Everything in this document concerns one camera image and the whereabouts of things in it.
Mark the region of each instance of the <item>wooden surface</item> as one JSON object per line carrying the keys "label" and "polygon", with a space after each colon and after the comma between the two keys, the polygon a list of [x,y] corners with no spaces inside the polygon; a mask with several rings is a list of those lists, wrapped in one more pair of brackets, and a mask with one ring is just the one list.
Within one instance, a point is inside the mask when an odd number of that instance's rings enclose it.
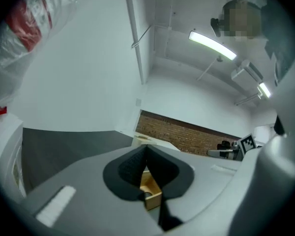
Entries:
{"label": "wooden surface", "polygon": [[149,171],[144,171],[141,178],[140,189],[149,192],[152,196],[146,198],[146,209],[151,210],[161,205],[162,191],[158,187]]}
{"label": "wooden surface", "polygon": [[156,141],[149,139],[148,137],[144,136],[134,136],[132,140],[131,146],[140,146],[143,144],[156,144]]}

